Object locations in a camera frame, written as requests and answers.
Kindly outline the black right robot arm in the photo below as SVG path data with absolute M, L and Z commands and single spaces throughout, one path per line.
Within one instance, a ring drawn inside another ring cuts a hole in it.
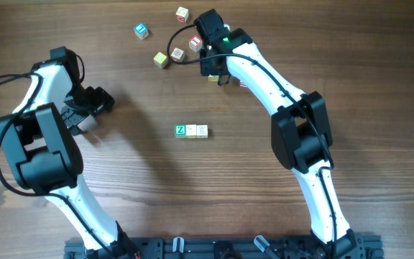
M 193 22 L 203 41 L 201 73 L 238 78 L 271 116 L 272 150 L 300 184 L 310 212 L 317 248 L 327 258 L 341 258 L 356 246 L 339 205 L 331 171 L 333 143 L 326 103 L 285 80 L 262 56 L 244 30 L 231 31 L 211 9 Z

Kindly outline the green Z wooden block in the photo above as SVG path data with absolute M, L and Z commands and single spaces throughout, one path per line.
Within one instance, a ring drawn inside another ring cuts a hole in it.
M 185 124 L 176 124 L 175 125 L 175 137 L 176 138 L 186 138 L 186 125 Z

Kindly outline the yellow edged plain block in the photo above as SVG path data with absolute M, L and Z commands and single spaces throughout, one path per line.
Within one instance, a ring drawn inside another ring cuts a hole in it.
M 197 125 L 187 124 L 185 126 L 185 136 L 187 138 L 197 138 Z

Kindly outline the blue edged K block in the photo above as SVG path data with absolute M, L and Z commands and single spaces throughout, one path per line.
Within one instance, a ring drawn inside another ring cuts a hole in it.
M 206 124 L 198 124 L 196 126 L 197 138 L 208 138 L 208 126 Z

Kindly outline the yellow edged K block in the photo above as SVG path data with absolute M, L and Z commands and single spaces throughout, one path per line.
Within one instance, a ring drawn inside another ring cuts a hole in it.
M 219 80 L 219 77 L 218 76 L 212 76 L 212 75 L 210 75 L 208 77 L 208 81 L 209 82 L 217 82 L 218 80 Z

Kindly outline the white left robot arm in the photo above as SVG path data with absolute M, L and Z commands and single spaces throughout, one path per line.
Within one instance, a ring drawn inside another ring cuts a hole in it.
M 83 240 L 85 258 L 124 258 L 138 253 L 117 221 L 100 206 L 83 177 L 74 137 L 89 116 L 111 111 L 114 99 L 101 87 L 82 87 L 79 55 L 50 51 L 24 77 L 31 85 L 21 104 L 0 117 L 0 181 L 20 196 L 45 197 L 68 218 Z

